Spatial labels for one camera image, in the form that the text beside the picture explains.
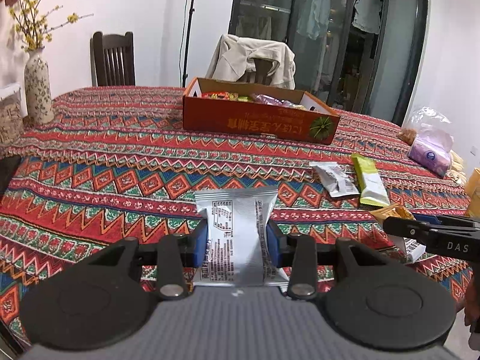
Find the red tablecloth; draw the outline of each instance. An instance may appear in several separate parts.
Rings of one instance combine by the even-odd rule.
[[[333,143],[322,146],[183,131],[180,88],[86,88],[54,107],[51,123],[7,149],[24,158],[0,207],[0,317],[20,338],[29,286],[122,237],[156,242],[189,232],[198,222],[195,190],[276,185],[272,218],[285,233],[328,243],[351,237],[399,259],[358,199],[330,199],[310,161],[337,161],[355,177],[350,154],[373,158],[391,201],[413,212],[463,214],[469,203],[453,181],[407,158],[397,126],[369,116],[341,112]],[[427,254],[412,268],[457,301],[471,276],[465,262]],[[154,277],[144,271],[145,288]],[[318,277],[320,290],[333,285],[330,267]]]

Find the white jacket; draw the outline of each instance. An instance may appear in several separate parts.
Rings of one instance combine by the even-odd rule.
[[[22,41],[15,33],[14,20],[4,2],[0,2],[0,88],[19,83],[22,90],[21,114],[27,115],[24,89],[25,64],[28,54],[21,49]]]
[[[295,89],[295,54],[282,42],[236,35],[222,35],[210,62],[207,78],[237,81],[243,74],[255,72],[254,58],[273,61],[268,73],[271,86]]]

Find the purple snack package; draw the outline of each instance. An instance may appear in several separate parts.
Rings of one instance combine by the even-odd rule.
[[[282,102],[275,97],[270,97],[265,94],[255,94],[252,93],[251,98],[255,103],[260,103],[260,104],[267,104],[267,105],[279,105],[280,107],[282,106]]]
[[[441,178],[450,168],[453,138],[445,131],[422,124],[409,151],[409,158],[423,165]]]

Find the black circular cover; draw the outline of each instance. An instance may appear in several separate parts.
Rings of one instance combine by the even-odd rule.
[[[137,331],[155,304],[151,293],[114,267],[85,265],[28,291],[20,319],[32,343],[61,350],[91,350]]]
[[[444,340],[455,320],[451,295],[414,270],[385,268],[363,266],[328,292],[324,305],[330,323],[349,339],[379,350],[413,350]]]

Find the ceramic floral vase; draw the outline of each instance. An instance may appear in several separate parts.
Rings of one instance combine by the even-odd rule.
[[[43,49],[29,51],[25,66],[25,95],[28,116],[33,124],[45,124],[53,119],[50,94],[49,65],[42,57]]]

